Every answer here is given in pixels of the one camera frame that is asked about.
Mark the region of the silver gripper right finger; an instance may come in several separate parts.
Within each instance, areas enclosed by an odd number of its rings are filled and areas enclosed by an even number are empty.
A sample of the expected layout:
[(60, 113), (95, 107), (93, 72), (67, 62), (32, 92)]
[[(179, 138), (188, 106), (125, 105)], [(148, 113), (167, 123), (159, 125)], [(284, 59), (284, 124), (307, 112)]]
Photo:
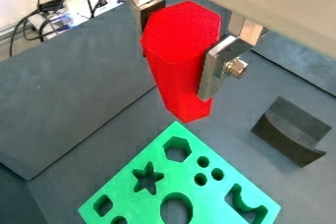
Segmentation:
[(208, 101), (219, 91), (227, 77), (240, 79), (248, 64), (240, 56), (256, 45), (263, 26), (237, 13), (231, 14), (228, 35), (208, 49), (197, 96)]

